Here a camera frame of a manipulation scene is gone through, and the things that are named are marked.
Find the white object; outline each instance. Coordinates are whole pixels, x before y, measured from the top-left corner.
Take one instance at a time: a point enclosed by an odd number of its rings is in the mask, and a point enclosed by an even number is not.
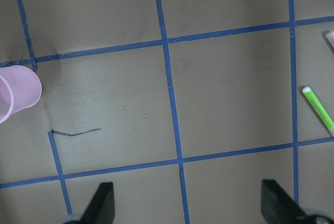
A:
[[[25,66],[0,68],[0,123],[35,105],[42,94],[38,76]]]
[[[326,34],[326,37],[329,41],[329,43],[333,46],[334,48],[334,31],[329,32],[328,34]]]

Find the black plastic piece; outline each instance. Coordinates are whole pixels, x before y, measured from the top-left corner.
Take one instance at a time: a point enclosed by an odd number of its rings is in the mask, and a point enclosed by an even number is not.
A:
[[[268,224],[334,224],[324,216],[307,216],[275,180],[262,180],[261,212]]]
[[[79,223],[112,224],[114,217],[115,201],[113,183],[101,183]]]

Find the beige floor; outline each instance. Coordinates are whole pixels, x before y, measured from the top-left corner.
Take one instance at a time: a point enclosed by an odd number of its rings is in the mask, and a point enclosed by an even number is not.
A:
[[[301,94],[334,115],[333,0],[157,1],[164,21],[156,0],[0,0],[0,66],[29,62],[28,25],[43,85],[0,125],[0,222],[57,223],[113,181],[116,224],[259,224],[262,179],[334,218],[334,142]],[[94,128],[54,135],[59,175],[48,132]]]

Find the blue tape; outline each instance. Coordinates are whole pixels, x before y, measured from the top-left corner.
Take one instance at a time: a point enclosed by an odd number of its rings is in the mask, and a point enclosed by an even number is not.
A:
[[[286,148],[291,148],[291,147],[293,147],[293,144],[287,143],[287,144],[279,144],[279,145],[273,145],[273,146],[267,146],[267,147],[256,147],[256,148],[242,149],[242,150],[237,150],[237,151],[220,152],[217,154],[200,155],[200,156],[184,158],[184,162],[210,160],[210,159],[239,156],[239,155],[249,155],[249,154],[255,154],[257,152],[274,151],[274,150],[286,149]]]
[[[233,34],[258,32],[258,31],[265,31],[265,30],[272,30],[272,29],[286,28],[286,27],[289,27],[289,22],[280,22],[280,23],[273,23],[273,24],[253,26],[253,27],[243,27],[243,28],[222,30],[222,31],[216,31],[216,32],[198,33],[198,34],[192,34],[192,35],[187,35],[187,36],[181,36],[177,38],[170,38],[168,39],[168,42],[169,44],[173,44],[173,43],[177,43],[181,41],[209,39],[209,38],[222,37],[222,36],[228,36],[228,35],[233,35]]]
[[[83,57],[89,55],[96,55],[96,54],[103,54],[103,53],[112,53],[112,52],[119,52],[125,50],[132,50],[138,48],[149,48],[151,46],[161,45],[161,40],[153,40],[153,41],[146,41],[146,42],[139,42],[133,44],[126,44],[126,45],[117,45],[117,46],[108,46],[106,48],[96,48],[96,49],[89,49],[89,50],[82,50],[76,52],[69,52],[64,54],[53,54],[47,56],[37,57],[36,61],[39,62],[46,62],[46,61],[55,61],[55,60],[63,60],[65,58],[74,58],[74,57]]]
[[[166,78],[167,78],[168,93],[169,93],[171,111],[172,111],[176,154],[177,154],[177,160],[178,160],[178,165],[179,165],[179,177],[180,177],[184,219],[185,219],[185,224],[189,224],[190,219],[189,219],[187,192],[186,192],[186,184],[185,184],[184,170],[183,170],[184,159],[182,157],[180,130],[178,127],[177,109],[176,109],[175,94],[174,94],[174,87],[173,87],[171,60],[170,60],[167,31],[166,31],[166,26],[165,26],[165,21],[164,21],[164,15],[162,11],[161,0],[156,0],[156,6],[157,6],[157,12],[158,12],[160,32],[161,32],[163,55],[165,59],[165,72],[166,72]]]
[[[31,60],[8,61],[0,63],[0,67],[14,66],[14,65],[31,65]]]
[[[165,161],[157,161],[157,162],[150,162],[150,163],[143,163],[143,164],[136,164],[136,165],[129,165],[117,168],[107,168],[107,169],[100,169],[100,170],[92,170],[87,172],[79,172],[79,173],[71,173],[64,175],[65,179],[73,179],[78,177],[87,177],[99,174],[106,174],[106,173],[117,173],[123,171],[130,171],[130,170],[137,170],[137,169],[144,169],[144,168],[153,168],[153,167],[162,167],[178,164],[178,160],[165,160]]]
[[[334,21],[334,16],[327,16],[327,17],[319,17],[319,18],[313,18],[313,19],[297,20],[295,24],[296,26],[305,26],[305,25],[312,25],[312,24],[333,22],[333,21]]]
[[[291,101],[292,101],[292,143],[293,143],[293,195],[299,202],[299,165],[298,165],[298,130],[297,130],[297,70],[294,0],[289,0],[290,23],[290,61],[291,61]]]
[[[47,181],[57,181],[59,180],[59,176],[48,176],[43,178],[36,178],[36,179],[29,179],[29,180],[23,180],[23,181],[15,181],[15,182],[8,182],[8,183],[2,183],[0,184],[0,188],[7,188],[7,187],[14,187],[14,186],[24,186],[29,184],[36,184],[36,183],[42,183]]]
[[[298,142],[298,146],[302,147],[302,146],[316,145],[328,142],[334,142],[334,138],[331,137],[331,138],[305,140],[303,142]]]
[[[32,48],[32,42],[31,42],[31,37],[30,37],[30,33],[29,33],[26,11],[25,11],[25,8],[23,6],[23,1],[22,0],[17,0],[17,5],[18,5],[18,8],[19,8],[19,12],[20,12],[23,31],[24,31],[25,37],[26,37],[26,43],[27,43],[27,48],[28,48],[28,52],[29,52],[29,56],[30,56],[30,62],[31,62],[33,71],[36,72],[37,71],[37,63],[36,63],[35,54],[34,54],[33,48]]]
[[[56,164],[56,169],[57,169],[57,172],[58,172],[59,180],[61,182],[61,187],[62,187],[62,191],[63,191],[63,196],[64,196],[64,201],[65,201],[65,205],[66,205],[67,214],[71,215],[72,214],[72,207],[71,207],[71,203],[70,203],[67,188],[66,188],[65,178],[64,178],[64,175],[63,175],[63,169],[62,169],[61,161],[59,159],[58,150],[57,150],[57,146],[56,146],[56,141],[54,139],[54,134],[52,132],[48,132],[47,135],[49,136],[53,158],[54,158],[54,161],[55,161],[55,164]]]

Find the marker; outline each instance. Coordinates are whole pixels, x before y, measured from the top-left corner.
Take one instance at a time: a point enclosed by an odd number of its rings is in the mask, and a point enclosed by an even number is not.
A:
[[[316,113],[319,115],[325,126],[328,128],[332,136],[334,136],[334,122],[329,114],[326,112],[325,108],[320,103],[318,98],[315,96],[312,89],[310,87],[304,87],[303,94],[313,107],[314,111],[316,111]]]

